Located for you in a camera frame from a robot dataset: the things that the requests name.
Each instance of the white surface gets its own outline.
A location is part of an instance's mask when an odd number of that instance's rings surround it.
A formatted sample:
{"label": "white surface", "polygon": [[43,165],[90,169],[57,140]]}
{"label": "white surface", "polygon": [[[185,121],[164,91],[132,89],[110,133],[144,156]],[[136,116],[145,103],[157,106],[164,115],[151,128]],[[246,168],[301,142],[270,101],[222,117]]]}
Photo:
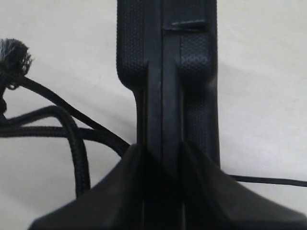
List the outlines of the white surface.
{"label": "white surface", "polygon": [[[228,173],[307,180],[306,9],[305,0],[218,1],[221,161]],[[30,47],[28,77],[135,141],[134,99],[115,68],[115,0],[0,0],[0,27],[0,37]],[[24,89],[5,99],[8,117],[49,104]],[[118,157],[86,145],[96,183]],[[0,139],[0,150],[0,229],[26,229],[74,198],[67,141]],[[305,188],[247,186],[307,213]]]}

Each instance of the black tassel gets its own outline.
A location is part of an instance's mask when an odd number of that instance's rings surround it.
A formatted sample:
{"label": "black tassel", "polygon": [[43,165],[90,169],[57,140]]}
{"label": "black tassel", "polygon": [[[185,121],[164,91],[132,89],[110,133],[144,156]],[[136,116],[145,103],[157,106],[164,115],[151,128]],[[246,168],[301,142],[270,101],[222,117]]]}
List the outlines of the black tassel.
{"label": "black tassel", "polygon": [[12,78],[23,77],[30,69],[33,59],[28,47],[16,39],[0,39],[0,121],[7,110],[3,99],[5,89],[15,90],[18,84]]}
{"label": "black tassel", "polygon": [[[23,42],[16,39],[0,39],[0,72],[19,77],[26,75],[33,61],[28,49]],[[14,90],[18,85],[11,83],[7,87]]]}

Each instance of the black mount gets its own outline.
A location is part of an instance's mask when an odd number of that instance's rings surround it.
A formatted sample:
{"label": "black mount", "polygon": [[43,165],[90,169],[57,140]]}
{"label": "black mount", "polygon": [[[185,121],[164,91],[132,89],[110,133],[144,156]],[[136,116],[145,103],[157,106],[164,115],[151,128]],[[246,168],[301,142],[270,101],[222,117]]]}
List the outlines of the black mount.
{"label": "black mount", "polygon": [[307,229],[219,167],[216,0],[118,0],[117,66],[137,144],[30,230]]}

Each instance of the black cable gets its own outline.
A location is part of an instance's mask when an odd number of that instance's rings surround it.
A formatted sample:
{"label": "black cable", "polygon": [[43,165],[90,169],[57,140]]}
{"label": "black cable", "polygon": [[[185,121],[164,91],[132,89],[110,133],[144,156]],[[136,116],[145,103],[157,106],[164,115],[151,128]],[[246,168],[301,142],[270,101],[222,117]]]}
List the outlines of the black cable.
{"label": "black cable", "polygon": [[[90,140],[98,142],[110,147],[120,157],[123,157],[129,144],[125,142],[116,142],[108,135],[98,130],[92,130],[88,128],[78,128],[80,136],[83,140]],[[54,138],[67,138],[67,133],[61,127],[55,126],[28,126],[28,127],[16,127],[0,129],[0,138],[17,138],[17,137],[54,137]]]}
{"label": "black cable", "polygon": [[281,184],[281,185],[307,187],[306,181],[279,179],[279,178],[252,177],[252,176],[237,176],[237,175],[230,175],[230,176],[236,181],[240,182],[259,183],[259,184]]}
{"label": "black cable", "polygon": [[[108,136],[105,136],[103,132],[91,130],[87,128],[79,128],[80,135],[85,140],[95,141],[104,145],[107,145],[114,150],[120,157],[123,157],[129,144],[120,146],[118,143]],[[67,137],[65,131],[61,127],[54,126],[31,126],[31,127],[19,127],[8,128],[0,130],[0,138],[13,138],[13,137]],[[259,184],[281,184],[307,187],[306,181],[298,181],[291,179],[280,178],[263,178],[263,177],[251,177],[251,176],[238,176],[230,175],[233,179],[240,182],[247,183],[259,183]]]}
{"label": "black cable", "polygon": [[69,113],[60,107],[52,105],[22,116],[2,121],[0,123],[0,130],[4,128],[22,126],[47,117],[57,118],[67,132],[67,138],[71,148],[72,161],[74,164],[76,196],[79,197],[86,191],[90,190],[90,175],[84,141],[79,134],[77,124]]}
{"label": "black cable", "polygon": [[80,112],[77,109],[75,109],[74,107],[72,107],[65,100],[63,100],[56,93],[54,93],[50,89],[46,88],[45,86],[27,78],[26,76],[15,77],[12,74],[7,74],[7,75],[9,76],[8,79],[11,78],[10,81],[15,82],[18,85],[45,97],[46,99],[50,100],[52,103],[64,108],[74,118],[76,118],[79,121],[85,123],[86,125],[88,125],[89,127],[93,128],[93,129],[97,129],[97,130],[103,131],[105,133],[108,133],[108,135],[110,137],[112,137],[114,140],[116,140],[116,142],[118,142],[118,143],[122,142],[122,145],[124,145],[125,141],[122,138],[120,138],[119,136],[112,133],[107,128],[103,127],[101,124],[95,122],[94,120],[92,120],[91,118],[89,118],[88,116],[83,114],[82,112]]}

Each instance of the textured grip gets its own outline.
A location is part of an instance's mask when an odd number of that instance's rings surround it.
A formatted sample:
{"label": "textured grip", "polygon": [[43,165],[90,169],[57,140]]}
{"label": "textured grip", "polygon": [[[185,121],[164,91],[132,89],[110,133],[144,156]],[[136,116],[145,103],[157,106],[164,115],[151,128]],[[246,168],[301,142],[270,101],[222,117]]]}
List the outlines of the textured grip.
{"label": "textured grip", "polygon": [[216,0],[178,0],[185,137],[219,165]]}
{"label": "textured grip", "polygon": [[143,58],[143,0],[118,0],[117,72],[129,89],[143,87],[146,67]]}

